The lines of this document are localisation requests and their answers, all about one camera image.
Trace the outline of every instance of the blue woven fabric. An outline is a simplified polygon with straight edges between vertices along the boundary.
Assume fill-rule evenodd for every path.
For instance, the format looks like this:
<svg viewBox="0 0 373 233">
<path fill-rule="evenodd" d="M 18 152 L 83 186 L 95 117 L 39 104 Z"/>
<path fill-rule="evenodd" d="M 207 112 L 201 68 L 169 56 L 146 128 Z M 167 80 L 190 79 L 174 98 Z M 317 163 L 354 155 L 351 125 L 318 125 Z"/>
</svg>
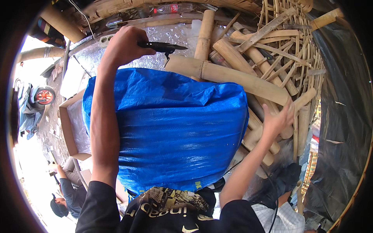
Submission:
<svg viewBox="0 0 373 233">
<path fill-rule="evenodd" d="M 82 102 L 89 133 L 95 77 Z M 248 107 L 235 83 L 196 82 L 159 70 L 117 71 L 118 178 L 140 194 L 151 187 L 197 191 L 219 180 L 244 136 Z"/>
</svg>

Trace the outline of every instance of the black plastic sheet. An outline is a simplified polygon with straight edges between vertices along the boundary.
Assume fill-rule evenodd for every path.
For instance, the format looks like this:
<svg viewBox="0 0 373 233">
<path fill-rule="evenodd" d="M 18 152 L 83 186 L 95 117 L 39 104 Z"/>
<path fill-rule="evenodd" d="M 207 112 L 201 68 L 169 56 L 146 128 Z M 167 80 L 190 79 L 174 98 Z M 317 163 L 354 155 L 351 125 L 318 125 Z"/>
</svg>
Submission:
<svg viewBox="0 0 373 233">
<path fill-rule="evenodd" d="M 322 9 L 333 10 L 330 6 Z M 313 9 L 308 16 L 316 18 L 324 13 Z M 331 23 L 314 31 L 313 39 L 328 73 L 321 92 L 319 157 L 304 198 L 304 216 L 306 229 L 317 229 L 322 222 L 328 230 L 350 201 L 367 161 L 372 89 L 363 52 L 348 27 Z"/>
</svg>

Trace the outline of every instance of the red bottle label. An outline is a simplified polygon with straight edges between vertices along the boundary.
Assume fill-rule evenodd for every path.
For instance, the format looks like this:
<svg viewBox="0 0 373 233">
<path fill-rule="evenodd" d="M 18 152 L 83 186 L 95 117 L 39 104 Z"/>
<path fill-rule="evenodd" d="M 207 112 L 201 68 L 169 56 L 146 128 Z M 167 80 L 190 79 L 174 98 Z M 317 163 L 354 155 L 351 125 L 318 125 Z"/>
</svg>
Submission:
<svg viewBox="0 0 373 233">
<path fill-rule="evenodd" d="M 179 6 L 177 4 L 171 4 L 171 13 L 177 13 L 179 11 Z"/>
</svg>

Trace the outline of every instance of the gray pants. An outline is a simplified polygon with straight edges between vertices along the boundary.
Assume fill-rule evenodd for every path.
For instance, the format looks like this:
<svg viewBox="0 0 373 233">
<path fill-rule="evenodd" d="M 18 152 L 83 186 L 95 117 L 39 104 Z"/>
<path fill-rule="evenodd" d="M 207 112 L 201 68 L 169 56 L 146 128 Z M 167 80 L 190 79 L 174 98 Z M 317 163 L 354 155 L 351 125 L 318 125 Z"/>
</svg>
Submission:
<svg viewBox="0 0 373 233">
<path fill-rule="evenodd" d="M 63 166 L 62 170 L 65 172 L 66 177 L 71 181 L 71 183 L 75 186 L 83 185 L 82 181 L 77 172 L 74 172 L 75 164 L 73 161 L 73 157 L 69 157 L 66 161 L 65 165 Z"/>
</svg>

